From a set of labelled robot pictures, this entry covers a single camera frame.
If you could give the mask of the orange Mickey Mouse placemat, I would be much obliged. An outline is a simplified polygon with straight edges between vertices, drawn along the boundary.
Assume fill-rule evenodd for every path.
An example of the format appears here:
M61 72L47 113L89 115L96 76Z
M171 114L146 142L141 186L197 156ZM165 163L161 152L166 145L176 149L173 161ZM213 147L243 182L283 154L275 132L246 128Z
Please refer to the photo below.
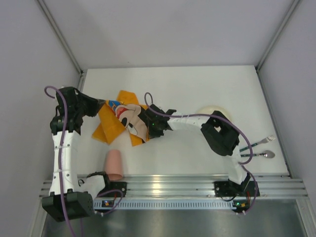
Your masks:
M124 131L128 131L132 146L148 142L150 122L145 115L147 108L139 104L135 93L121 90L116 100L106 100L98 112L100 124L92 138L109 145Z

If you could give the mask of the pink plastic cup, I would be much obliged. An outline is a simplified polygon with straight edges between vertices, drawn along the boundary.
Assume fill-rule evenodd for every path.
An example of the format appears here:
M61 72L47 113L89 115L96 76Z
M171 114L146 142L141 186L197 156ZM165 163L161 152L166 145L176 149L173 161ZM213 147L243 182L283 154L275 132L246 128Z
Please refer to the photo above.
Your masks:
M122 158L119 150L109 150L107 152L104 171L111 181L118 181L123 178Z

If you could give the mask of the white round plate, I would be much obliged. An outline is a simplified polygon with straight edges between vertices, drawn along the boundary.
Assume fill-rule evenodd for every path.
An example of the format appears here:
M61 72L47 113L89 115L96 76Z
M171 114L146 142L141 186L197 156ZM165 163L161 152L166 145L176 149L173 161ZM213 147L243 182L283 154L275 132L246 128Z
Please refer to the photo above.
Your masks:
M223 107L220 106L215 106L215 105L209 105L209 106L204 106L197 110L198 114L212 114L214 111L219 111L221 112L229 121L232 121L232 116L231 114Z

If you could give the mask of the green handled fork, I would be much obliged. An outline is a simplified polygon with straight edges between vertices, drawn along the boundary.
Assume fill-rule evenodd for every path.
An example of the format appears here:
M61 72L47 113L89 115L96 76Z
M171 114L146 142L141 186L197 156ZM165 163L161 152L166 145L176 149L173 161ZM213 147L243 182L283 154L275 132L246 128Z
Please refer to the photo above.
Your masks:
M262 139L261 141L258 141L256 143L251 144L251 147L255 147L255 146L258 146L258 145L261 145L261 144L266 144L266 143L269 143L269 142L271 142L271 141L273 141L275 139L276 139L276 137L271 135L271 136L268 136L268 137ZM247 147L244 147L244 148L240 149L239 151L243 152L243 151L246 151L246 150L249 150L249 149L250 149L250 146L247 146Z

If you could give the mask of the green handled spoon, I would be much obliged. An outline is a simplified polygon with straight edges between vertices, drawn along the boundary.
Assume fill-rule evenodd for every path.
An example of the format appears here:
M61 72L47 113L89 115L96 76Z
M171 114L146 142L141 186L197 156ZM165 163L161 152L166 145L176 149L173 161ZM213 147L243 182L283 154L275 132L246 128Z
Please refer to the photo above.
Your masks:
M241 154L241 157L250 157L250 154ZM274 158L276 155L270 150L263 151L262 153L253 154L253 157L264 157L264 158Z

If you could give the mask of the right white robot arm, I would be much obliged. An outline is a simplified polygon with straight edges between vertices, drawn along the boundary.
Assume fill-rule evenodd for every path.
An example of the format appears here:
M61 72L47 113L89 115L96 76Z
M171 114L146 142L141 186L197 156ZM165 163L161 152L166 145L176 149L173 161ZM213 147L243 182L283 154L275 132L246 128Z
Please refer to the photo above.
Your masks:
M246 197L255 195L255 183L243 167L239 151L241 131L220 112L212 114L176 115L176 110L164 112L152 104L145 110L150 139L161 137L166 130L185 130L201 134L211 150L224 159L228 181L215 182L215 195L224 197Z

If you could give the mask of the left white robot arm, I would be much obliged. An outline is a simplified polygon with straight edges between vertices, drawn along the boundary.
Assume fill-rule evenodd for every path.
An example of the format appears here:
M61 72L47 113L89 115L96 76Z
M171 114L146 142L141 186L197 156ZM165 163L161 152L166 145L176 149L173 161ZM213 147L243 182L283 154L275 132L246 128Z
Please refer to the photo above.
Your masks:
M76 171L83 117L96 116L105 101L89 97L72 86L57 89L55 93L58 105L50 122L53 178L42 207L55 221L64 222L91 216L94 199L110 186L104 171L89 174L81 185Z

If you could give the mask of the aluminium mounting rail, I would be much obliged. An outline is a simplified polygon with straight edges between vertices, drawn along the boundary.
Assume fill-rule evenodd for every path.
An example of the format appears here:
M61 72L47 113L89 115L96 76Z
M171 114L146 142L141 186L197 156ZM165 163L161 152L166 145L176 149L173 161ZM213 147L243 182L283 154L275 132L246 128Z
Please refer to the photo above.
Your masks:
M219 190L216 181L226 181L224 175L130 175L122 181L127 183L127 198L206 198L215 199ZM296 199L306 198L308 193L301 179L284 175L255 176L259 198Z

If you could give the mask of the left aluminium corner post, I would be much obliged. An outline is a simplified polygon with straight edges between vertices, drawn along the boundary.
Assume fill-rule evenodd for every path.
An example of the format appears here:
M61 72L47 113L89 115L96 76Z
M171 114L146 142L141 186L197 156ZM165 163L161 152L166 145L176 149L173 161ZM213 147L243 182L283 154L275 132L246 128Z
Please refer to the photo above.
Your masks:
M70 59L72 65L74 66L75 70L79 75L83 73L83 70L81 66L79 65L77 59L75 58L69 44L66 41L66 38L64 37L62 31L60 30L54 16L52 15L51 11L49 10L46 2L44 0L35 0L35 2L38 4L39 8L43 12L45 18L47 19L50 27L52 28L54 34L58 38L59 42L61 43L64 51L66 52L68 58Z

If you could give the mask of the aluminium corner post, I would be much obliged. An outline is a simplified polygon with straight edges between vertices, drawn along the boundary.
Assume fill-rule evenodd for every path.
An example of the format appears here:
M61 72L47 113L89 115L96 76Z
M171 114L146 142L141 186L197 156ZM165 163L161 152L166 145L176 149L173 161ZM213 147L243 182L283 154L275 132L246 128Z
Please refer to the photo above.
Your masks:
M285 14L282 17L280 23L278 24L275 32L273 33L267 47L263 51L262 56L260 57L258 63L255 66L255 70L257 73L260 72L260 70L264 66L266 60L268 59L268 57L272 53L273 49L276 47L276 45L277 45L279 39L281 38L284 30L286 29L287 25L291 21L293 15L297 11L297 9L299 8L301 3L302 3L302 0L292 0L291 1L289 7L287 8Z
M74 66L75 70L79 75L83 73L83 70L81 66L79 65L77 59L75 58L69 44L66 41L66 38L64 37L62 31L60 30L54 16L52 15L51 11L49 10L46 2L44 0L35 0L35 2L38 4L39 8L43 12L45 18L47 19L50 27L52 28L54 34L58 38L59 42L61 43L64 51L66 52L68 58L70 59L72 65Z

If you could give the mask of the right aluminium corner post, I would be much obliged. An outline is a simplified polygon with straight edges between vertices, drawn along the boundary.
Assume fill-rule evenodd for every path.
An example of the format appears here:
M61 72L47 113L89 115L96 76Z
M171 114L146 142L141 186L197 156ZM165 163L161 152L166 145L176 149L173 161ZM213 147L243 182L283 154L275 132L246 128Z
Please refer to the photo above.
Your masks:
M279 39L281 38L284 30L286 29L287 25L291 21L293 15L297 11L297 9L299 8L301 3L302 3L302 0L292 0L291 1L289 7L287 8L285 14L282 17L280 23L278 24L275 32L273 33L267 47L263 51L262 56L260 57L258 63L255 66L255 70L257 73L260 72L260 70L264 66L266 60L268 59L268 57L272 53L273 49L276 47L276 45L277 45Z

